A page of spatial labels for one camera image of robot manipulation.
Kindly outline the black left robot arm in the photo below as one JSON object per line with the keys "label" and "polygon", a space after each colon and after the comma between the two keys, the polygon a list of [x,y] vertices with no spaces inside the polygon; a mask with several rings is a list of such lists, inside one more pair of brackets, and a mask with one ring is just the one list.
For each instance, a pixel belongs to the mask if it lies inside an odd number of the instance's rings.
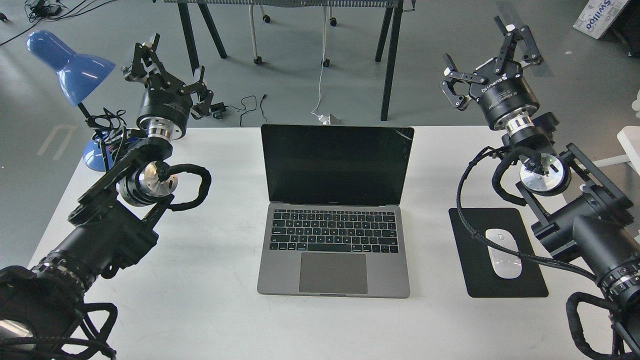
{"label": "black left robot arm", "polygon": [[1,271],[1,358],[88,360],[97,353],[114,360],[107,343],[118,316],[112,303],[87,303],[99,277],[137,264],[156,244],[155,225],[166,210],[204,202],[211,174],[194,164],[166,164],[171,142],[182,138],[190,116],[210,116],[213,92],[203,66],[185,84],[157,57],[159,35],[134,46],[123,68],[129,82],[144,85],[137,129],[122,127],[105,173],[78,198],[68,217],[74,230],[38,264]]}

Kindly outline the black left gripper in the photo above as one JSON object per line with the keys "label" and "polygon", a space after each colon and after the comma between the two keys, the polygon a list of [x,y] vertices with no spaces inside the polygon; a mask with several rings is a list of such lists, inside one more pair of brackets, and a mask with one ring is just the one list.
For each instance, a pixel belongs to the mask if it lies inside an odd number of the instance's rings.
{"label": "black left gripper", "polygon": [[[204,80],[205,66],[199,66],[193,73],[194,83],[183,84],[177,93],[166,91],[173,85],[173,76],[166,71],[157,48],[160,35],[155,33],[144,43],[135,43],[131,64],[122,68],[122,75],[128,82],[143,84],[141,105],[136,124],[141,130],[148,130],[156,120],[173,126],[170,139],[181,139],[186,134],[190,114],[195,119],[212,115],[214,93]],[[191,95],[197,95],[194,103]]]}

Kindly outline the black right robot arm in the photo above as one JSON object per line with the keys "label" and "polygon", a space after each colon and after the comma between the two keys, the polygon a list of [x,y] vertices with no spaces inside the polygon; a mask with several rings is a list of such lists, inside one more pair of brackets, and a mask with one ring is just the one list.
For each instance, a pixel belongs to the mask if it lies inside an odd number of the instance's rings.
{"label": "black right robot arm", "polygon": [[[639,349],[639,244],[626,231],[633,223],[633,202],[578,146],[554,148],[558,119],[540,107],[523,70],[543,63],[526,25],[505,25],[498,55],[473,72],[459,71],[444,54],[445,79],[440,88],[451,105],[464,111],[473,101],[493,131],[505,131],[502,146],[483,148],[467,165],[458,183],[455,207],[471,237],[489,248],[520,259],[588,278],[602,297],[574,292],[566,301],[574,346],[592,360],[637,360]],[[486,157],[498,158],[493,190],[508,203],[528,206],[537,223],[531,228],[549,257],[510,250],[476,230],[463,214],[461,195],[471,170]],[[607,310],[612,328],[611,353],[595,351],[586,341],[579,317],[581,303]]]}

